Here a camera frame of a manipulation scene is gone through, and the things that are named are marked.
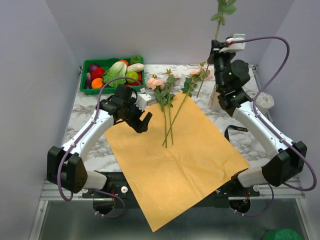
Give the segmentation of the orange wrapping paper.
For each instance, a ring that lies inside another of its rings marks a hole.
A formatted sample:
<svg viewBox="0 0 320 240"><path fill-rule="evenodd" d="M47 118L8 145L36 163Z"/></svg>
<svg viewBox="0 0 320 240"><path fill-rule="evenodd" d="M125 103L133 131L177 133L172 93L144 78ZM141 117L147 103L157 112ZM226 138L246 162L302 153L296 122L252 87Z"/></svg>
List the orange wrapping paper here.
<svg viewBox="0 0 320 240"><path fill-rule="evenodd" d="M203 200L249 167L197 104L183 93L173 99L171 135L158 104L146 132L126 123L105 132L115 158L152 231Z"/></svg>

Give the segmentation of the black ribbon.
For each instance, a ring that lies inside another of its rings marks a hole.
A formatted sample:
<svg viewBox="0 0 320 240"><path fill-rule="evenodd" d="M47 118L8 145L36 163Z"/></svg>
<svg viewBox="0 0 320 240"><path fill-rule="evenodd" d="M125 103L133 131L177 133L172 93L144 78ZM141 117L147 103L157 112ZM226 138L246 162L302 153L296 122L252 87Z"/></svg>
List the black ribbon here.
<svg viewBox="0 0 320 240"><path fill-rule="evenodd" d="M236 125L228 125L224 131L224 137L230 142L229 129L239 131L239 132L248 132L249 130L245 127L240 127Z"/></svg>

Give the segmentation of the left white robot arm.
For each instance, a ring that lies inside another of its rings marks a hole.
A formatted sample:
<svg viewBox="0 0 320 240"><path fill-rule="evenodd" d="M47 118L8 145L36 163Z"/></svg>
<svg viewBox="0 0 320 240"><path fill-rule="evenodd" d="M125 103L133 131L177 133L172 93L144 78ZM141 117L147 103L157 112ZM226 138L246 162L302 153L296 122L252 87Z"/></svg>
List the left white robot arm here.
<svg viewBox="0 0 320 240"><path fill-rule="evenodd" d="M154 98L142 88L140 92L120 84L107 99L99 99L96 109L81 130L61 147L53 146L47 153L46 179L73 194L83 189L101 198L111 191L109 176L88 171L84 159L100 137L117 123L125 122L136 133L146 132L152 114L141 116Z"/></svg>

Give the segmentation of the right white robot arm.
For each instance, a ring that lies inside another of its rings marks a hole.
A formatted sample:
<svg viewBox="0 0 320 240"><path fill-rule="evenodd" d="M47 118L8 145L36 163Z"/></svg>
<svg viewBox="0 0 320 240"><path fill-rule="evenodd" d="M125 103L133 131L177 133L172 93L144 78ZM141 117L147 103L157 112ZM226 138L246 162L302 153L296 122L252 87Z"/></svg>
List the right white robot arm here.
<svg viewBox="0 0 320 240"><path fill-rule="evenodd" d="M247 62L234 56L244 49L243 38L231 37L225 42L211 41L207 62L214 66L215 90L220 107L239 121L262 145L269 162L237 173L230 183L230 191L241 196L254 185L270 184L278 187L298 175L304 168L307 146L294 142L274 127L255 108L253 99L243 86L250 80Z"/></svg>

